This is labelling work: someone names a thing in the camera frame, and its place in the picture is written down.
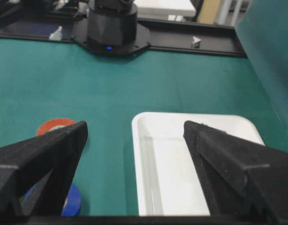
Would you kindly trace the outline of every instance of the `white plastic container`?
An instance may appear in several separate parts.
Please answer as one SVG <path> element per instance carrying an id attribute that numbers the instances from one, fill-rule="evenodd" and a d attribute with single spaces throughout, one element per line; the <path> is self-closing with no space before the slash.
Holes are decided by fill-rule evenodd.
<path id="1" fill-rule="evenodd" d="M 184 122 L 203 123 L 264 144 L 256 127 L 234 115 L 144 112 L 132 121 L 140 216 L 209 215 L 183 138 Z"/>

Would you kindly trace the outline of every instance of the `white corner piece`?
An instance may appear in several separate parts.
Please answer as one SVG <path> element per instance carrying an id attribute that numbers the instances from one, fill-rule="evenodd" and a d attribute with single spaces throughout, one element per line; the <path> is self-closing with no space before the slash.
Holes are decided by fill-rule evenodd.
<path id="1" fill-rule="evenodd" d="M 193 42 L 192 42 L 193 45 L 196 45 L 196 44 L 198 44 L 200 42 L 201 42 L 201 39 L 199 39 L 198 37 L 193 36 Z"/>
<path id="2" fill-rule="evenodd" d="M 59 28 L 49 36 L 49 40 L 52 41 L 61 41 L 63 39 L 63 27 L 59 26 Z"/>

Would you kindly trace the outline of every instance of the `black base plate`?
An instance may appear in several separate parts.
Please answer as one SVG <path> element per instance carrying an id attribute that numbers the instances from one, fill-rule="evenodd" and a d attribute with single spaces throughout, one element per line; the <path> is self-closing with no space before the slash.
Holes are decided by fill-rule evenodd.
<path id="1" fill-rule="evenodd" d="M 88 42 L 87 27 L 88 19 L 83 19 L 76 22 L 72 30 L 72 39 L 91 53 L 122 56 L 138 52 L 150 46 L 149 29 L 140 24 L 137 25 L 135 41 L 122 46 L 107 46 L 100 45 L 98 43 L 90 44 Z"/>

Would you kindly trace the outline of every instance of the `red tape roll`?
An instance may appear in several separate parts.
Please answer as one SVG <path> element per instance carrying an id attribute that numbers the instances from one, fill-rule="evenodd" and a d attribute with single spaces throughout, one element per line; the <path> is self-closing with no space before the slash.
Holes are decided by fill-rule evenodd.
<path id="1" fill-rule="evenodd" d="M 64 118 L 47 121 L 39 127 L 39 129 L 37 130 L 37 136 L 43 135 L 48 131 L 52 131 L 54 129 L 69 126 L 72 124 L 75 124 L 74 120 Z"/>

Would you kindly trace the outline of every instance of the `teal curtain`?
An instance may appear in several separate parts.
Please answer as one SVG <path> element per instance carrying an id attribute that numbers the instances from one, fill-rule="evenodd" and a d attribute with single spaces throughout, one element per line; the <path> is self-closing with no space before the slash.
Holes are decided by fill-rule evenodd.
<path id="1" fill-rule="evenodd" d="M 239 39 L 288 130 L 288 0 L 253 0 Z"/>

